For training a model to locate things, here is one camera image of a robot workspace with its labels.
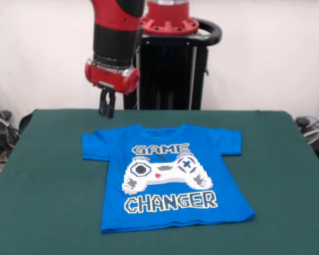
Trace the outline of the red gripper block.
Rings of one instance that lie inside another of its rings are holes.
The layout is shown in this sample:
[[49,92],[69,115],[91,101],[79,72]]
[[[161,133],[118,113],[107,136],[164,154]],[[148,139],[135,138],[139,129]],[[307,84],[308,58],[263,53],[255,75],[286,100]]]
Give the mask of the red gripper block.
[[115,92],[129,95],[136,89],[140,80],[140,71],[134,67],[128,69],[111,69],[89,59],[85,64],[85,75],[89,82],[103,87],[99,99],[99,114],[107,118],[114,117]]

